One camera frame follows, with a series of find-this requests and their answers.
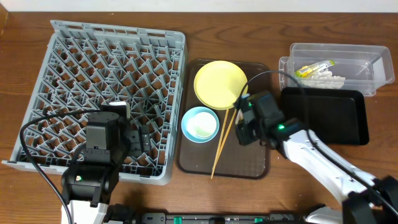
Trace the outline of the green snack wrapper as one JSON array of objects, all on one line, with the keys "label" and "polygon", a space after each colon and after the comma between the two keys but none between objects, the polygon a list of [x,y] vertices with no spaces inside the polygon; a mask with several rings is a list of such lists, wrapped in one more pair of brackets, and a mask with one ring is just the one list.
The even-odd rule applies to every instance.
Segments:
[{"label": "green snack wrapper", "polygon": [[324,60],[321,62],[314,63],[312,65],[304,66],[295,71],[295,75],[299,78],[308,78],[313,74],[323,71],[328,67],[332,67],[335,65],[335,62],[332,60]]}]

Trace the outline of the white napkin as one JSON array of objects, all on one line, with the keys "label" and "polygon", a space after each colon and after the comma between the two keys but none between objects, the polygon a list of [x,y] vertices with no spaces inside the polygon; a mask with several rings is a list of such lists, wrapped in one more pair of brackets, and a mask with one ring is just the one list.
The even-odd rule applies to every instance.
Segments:
[{"label": "white napkin", "polygon": [[340,89],[344,85],[345,77],[335,76],[331,71],[325,71],[318,72],[300,81],[302,85],[310,88]]}]

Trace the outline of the white bowl with rice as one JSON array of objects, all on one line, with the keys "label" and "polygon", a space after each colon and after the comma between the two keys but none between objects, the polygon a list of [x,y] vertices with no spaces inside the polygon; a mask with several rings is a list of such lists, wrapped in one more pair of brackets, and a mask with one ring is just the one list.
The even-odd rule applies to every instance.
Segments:
[{"label": "white bowl with rice", "polygon": [[236,119],[235,119],[235,124],[238,124],[241,121],[244,121],[243,112],[241,110],[238,110],[238,113],[237,113]]}]

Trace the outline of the white paper cup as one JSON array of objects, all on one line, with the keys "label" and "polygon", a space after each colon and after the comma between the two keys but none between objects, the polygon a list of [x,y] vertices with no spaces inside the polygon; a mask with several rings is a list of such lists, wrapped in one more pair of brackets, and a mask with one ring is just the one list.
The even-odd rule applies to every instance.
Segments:
[{"label": "white paper cup", "polygon": [[187,131],[197,138],[210,137],[217,128],[216,119],[208,112],[200,112],[187,122]]}]

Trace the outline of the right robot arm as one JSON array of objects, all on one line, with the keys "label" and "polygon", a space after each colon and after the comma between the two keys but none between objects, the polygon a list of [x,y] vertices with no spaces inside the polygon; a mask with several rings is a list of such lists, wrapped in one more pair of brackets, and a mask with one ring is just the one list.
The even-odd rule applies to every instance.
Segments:
[{"label": "right robot arm", "polygon": [[299,165],[341,204],[305,215],[303,223],[397,223],[397,179],[378,179],[349,163],[298,119],[286,120],[267,91],[240,95],[236,135],[243,146],[259,141]]}]

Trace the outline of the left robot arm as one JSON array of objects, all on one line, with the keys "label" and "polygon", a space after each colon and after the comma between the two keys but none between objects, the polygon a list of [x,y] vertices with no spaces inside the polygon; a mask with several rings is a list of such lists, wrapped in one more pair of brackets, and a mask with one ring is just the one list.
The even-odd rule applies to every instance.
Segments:
[{"label": "left robot arm", "polygon": [[86,144],[62,175],[62,223],[139,223],[139,215],[126,205],[110,205],[127,156],[150,148],[146,125],[131,129],[128,117],[103,111],[91,113]]}]

